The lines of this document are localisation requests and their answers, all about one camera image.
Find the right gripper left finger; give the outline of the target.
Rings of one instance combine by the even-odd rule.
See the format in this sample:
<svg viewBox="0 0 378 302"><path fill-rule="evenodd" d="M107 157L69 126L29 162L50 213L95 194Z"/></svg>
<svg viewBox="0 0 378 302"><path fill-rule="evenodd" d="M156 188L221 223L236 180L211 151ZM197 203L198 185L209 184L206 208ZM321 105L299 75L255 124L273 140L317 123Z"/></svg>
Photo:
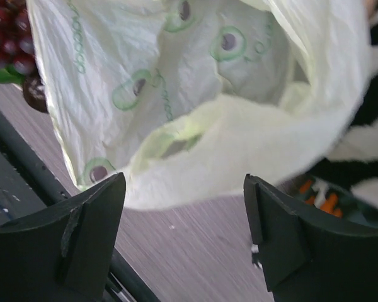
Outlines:
<svg viewBox="0 0 378 302"><path fill-rule="evenodd" d="M125 190L114 174L0 226L0 301L100 301Z"/></svg>

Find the light green plastic bag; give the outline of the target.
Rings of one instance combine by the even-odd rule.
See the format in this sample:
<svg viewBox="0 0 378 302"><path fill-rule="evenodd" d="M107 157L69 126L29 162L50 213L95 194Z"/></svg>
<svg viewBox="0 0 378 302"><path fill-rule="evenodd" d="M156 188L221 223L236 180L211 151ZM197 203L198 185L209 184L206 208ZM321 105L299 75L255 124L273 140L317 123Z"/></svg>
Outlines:
<svg viewBox="0 0 378 302"><path fill-rule="evenodd" d="M121 172L125 205L278 184L325 156L370 75L363 1L28 1L74 185Z"/></svg>

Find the red fake grape bunch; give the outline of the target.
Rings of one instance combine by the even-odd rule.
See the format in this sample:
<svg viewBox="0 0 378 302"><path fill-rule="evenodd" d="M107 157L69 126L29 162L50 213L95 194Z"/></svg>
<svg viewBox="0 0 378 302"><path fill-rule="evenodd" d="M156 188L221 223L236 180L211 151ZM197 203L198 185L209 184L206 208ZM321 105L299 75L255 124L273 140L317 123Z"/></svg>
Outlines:
<svg viewBox="0 0 378 302"><path fill-rule="evenodd" d="M25 1L0 1L0 84L22 85L37 74Z"/></svg>

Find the dark purple fake mangosteen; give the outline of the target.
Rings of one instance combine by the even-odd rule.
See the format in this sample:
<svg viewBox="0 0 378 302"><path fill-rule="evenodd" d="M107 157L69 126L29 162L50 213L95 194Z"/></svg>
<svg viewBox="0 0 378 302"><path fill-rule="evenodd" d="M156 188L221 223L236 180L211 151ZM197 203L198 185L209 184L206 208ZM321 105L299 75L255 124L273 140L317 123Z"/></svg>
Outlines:
<svg viewBox="0 0 378 302"><path fill-rule="evenodd" d="M31 75L25 78L22 84L23 97L26 103L33 109L48 113L45 87L39 75Z"/></svg>

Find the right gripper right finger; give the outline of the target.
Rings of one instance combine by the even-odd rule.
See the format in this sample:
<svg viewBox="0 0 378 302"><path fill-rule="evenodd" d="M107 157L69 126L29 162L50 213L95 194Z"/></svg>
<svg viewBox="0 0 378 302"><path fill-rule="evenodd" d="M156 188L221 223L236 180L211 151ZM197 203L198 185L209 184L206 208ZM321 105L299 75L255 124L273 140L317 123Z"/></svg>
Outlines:
<svg viewBox="0 0 378 302"><path fill-rule="evenodd" d="M253 244L275 301L378 301L378 228L244 179Z"/></svg>

